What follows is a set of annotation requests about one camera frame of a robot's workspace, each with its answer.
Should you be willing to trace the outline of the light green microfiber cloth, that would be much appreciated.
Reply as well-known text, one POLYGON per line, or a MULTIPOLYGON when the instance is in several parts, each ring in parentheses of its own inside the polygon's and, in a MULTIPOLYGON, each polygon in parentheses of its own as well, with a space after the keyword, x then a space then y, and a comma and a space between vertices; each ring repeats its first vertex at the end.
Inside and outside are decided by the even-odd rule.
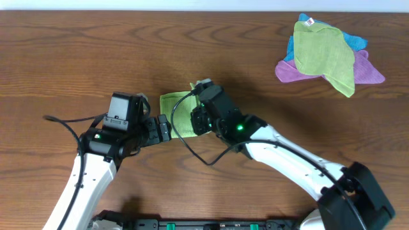
MULTIPOLYGON (((171 113, 176 103, 190 91, 180 91, 167 93, 160 96, 160 113, 165 114, 168 121, 171 121, 171 113)), ((174 127, 182 138, 197 137, 192 128, 190 113, 199 105, 197 96, 190 96, 182 101, 173 116, 174 127)))

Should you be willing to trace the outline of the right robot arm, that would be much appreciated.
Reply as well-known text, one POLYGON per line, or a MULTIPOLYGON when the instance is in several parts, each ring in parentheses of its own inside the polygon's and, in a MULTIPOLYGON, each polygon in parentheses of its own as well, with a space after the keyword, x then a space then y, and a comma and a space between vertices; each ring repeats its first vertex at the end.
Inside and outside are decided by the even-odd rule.
POLYGON ((372 172, 325 160, 282 136, 265 120, 242 114, 222 86, 200 82, 191 112, 196 135, 215 133, 229 150, 268 165, 305 190, 317 209, 299 229, 384 229, 396 216, 372 172))

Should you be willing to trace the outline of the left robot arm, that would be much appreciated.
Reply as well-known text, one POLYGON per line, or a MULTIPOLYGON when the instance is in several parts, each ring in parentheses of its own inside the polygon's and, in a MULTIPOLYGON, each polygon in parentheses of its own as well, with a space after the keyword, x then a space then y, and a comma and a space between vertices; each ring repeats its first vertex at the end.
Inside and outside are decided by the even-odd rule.
POLYGON ((45 229, 87 229, 122 161, 142 148, 171 140, 166 116, 152 117, 150 111, 144 94, 115 92, 108 112, 90 117, 91 124, 81 135, 70 127, 71 120, 44 116, 63 125, 77 143, 73 169, 45 229))

